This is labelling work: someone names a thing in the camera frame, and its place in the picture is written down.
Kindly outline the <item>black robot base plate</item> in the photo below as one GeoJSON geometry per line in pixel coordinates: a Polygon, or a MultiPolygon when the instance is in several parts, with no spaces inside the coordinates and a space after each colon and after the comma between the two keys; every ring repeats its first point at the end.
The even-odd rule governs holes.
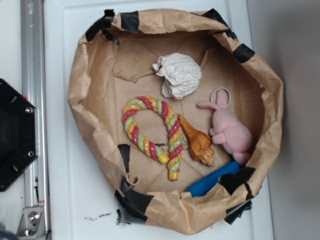
{"type": "Polygon", "coordinates": [[[0,191],[7,191],[37,158],[36,108],[0,80],[0,191]]]}

